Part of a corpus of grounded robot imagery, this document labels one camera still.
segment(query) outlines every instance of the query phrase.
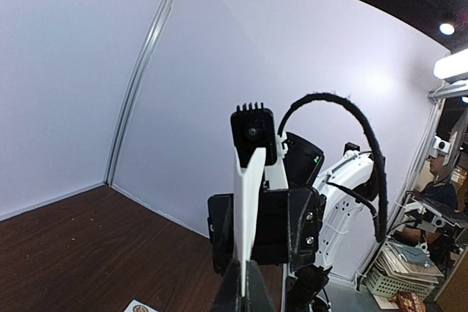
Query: basket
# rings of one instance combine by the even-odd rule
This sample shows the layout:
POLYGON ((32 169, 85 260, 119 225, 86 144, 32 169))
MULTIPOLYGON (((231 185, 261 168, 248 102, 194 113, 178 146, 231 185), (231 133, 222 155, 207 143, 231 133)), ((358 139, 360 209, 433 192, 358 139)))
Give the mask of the basket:
POLYGON ((415 292, 419 298, 425 300, 435 286, 423 286, 407 283, 395 278, 383 275, 376 267, 373 267, 364 279, 369 291, 377 296, 394 297, 398 292, 415 292))

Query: white wall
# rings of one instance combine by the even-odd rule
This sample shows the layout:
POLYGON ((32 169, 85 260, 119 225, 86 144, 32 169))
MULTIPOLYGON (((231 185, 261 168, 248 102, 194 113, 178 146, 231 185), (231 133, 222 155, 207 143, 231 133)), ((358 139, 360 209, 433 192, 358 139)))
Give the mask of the white wall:
MULTIPOLYGON (((434 62, 446 49, 356 0, 176 0, 143 78, 115 185, 206 235, 206 200, 233 189, 230 114, 265 102, 279 120, 313 91, 350 96, 387 156, 390 203, 423 136, 434 62)), ((365 145, 357 121, 316 103, 287 129, 325 151, 365 145)), ((363 211, 334 272, 351 278, 374 242, 363 211)))
POLYGON ((0 218, 102 183, 160 0, 0 0, 0 218))

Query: red package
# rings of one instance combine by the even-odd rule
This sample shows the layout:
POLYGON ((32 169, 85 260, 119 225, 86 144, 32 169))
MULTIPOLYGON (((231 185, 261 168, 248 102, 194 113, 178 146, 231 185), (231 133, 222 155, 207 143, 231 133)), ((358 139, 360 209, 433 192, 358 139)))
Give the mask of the red package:
POLYGON ((426 312, 426 305, 414 292, 399 292, 391 301, 403 312, 426 312))

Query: ceiling light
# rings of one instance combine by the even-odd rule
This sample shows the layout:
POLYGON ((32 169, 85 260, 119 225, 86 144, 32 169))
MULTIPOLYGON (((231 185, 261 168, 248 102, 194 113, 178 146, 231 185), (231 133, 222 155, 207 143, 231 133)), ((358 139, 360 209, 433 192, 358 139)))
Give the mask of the ceiling light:
POLYGON ((434 76, 441 80, 466 73, 468 73, 468 49, 441 58, 434 65, 434 76))
POLYGON ((451 36, 455 33, 455 27, 453 27, 451 23, 443 23, 439 26, 439 30, 442 34, 445 34, 446 36, 451 36))

